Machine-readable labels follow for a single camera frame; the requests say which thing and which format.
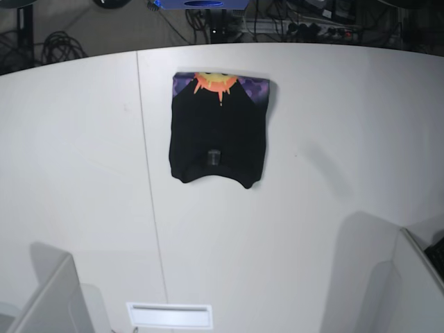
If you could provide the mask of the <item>black T-shirt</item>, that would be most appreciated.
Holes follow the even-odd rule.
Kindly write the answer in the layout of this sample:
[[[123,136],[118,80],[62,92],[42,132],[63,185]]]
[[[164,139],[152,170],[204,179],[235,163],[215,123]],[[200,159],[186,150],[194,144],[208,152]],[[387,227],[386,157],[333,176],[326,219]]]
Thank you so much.
[[[270,81],[209,72],[173,77],[171,175],[183,183],[221,176],[250,189],[266,155]]]

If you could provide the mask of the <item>white slotted table plate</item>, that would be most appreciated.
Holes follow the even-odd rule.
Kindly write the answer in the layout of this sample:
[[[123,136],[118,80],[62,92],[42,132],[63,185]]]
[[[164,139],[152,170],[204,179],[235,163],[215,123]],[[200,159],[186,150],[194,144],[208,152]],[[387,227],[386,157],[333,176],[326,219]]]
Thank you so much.
[[[135,327],[168,330],[212,330],[211,305],[166,305],[126,303],[130,322]]]

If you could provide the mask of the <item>white power strip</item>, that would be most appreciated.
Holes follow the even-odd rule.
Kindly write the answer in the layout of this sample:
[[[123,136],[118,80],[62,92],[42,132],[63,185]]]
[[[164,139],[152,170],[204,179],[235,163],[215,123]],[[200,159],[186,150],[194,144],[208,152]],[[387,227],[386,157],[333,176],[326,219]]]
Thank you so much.
[[[265,36],[278,42],[311,42],[326,39],[348,42],[356,38],[360,27],[333,24],[329,21],[243,18],[237,30],[251,37]]]

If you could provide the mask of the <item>blue box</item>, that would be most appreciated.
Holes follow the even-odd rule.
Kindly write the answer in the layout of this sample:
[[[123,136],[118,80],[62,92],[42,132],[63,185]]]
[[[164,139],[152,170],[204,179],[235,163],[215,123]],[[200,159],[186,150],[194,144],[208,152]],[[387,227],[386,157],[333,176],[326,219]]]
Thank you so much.
[[[244,10],[246,9],[249,2],[249,0],[158,0],[154,1],[154,4],[165,10]]]

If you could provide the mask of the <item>white left partition panel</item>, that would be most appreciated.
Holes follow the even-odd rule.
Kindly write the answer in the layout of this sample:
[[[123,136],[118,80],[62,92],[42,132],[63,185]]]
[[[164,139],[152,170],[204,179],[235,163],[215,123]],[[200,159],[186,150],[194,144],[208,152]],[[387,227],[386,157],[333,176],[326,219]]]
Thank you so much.
[[[80,282],[73,255],[30,245],[38,285],[23,307],[1,299],[2,332],[112,332],[100,290]]]

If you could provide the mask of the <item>white partition panel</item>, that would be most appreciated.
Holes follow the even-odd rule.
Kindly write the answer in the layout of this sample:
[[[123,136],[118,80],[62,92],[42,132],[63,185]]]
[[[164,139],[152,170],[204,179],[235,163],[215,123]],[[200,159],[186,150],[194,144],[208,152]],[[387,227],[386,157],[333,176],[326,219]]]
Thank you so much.
[[[2,332],[112,332],[100,290],[80,282],[73,255],[30,245],[38,285],[23,307],[1,299]]]
[[[393,256],[378,263],[355,332],[442,332],[443,281],[405,228]]]

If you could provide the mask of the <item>white right partition panel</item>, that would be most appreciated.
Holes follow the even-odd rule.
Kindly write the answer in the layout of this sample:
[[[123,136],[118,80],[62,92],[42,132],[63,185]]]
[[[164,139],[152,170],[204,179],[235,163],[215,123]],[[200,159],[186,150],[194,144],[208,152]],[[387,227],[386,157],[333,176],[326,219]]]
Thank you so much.
[[[393,256],[378,263],[355,332],[442,332],[443,281],[405,228]]]

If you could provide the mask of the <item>black keyboard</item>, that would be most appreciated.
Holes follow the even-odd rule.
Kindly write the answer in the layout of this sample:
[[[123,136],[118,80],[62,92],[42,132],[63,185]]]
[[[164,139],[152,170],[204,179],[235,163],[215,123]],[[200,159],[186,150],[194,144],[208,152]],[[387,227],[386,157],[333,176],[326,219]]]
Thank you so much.
[[[437,244],[428,247],[425,254],[436,272],[443,278],[443,240]]]

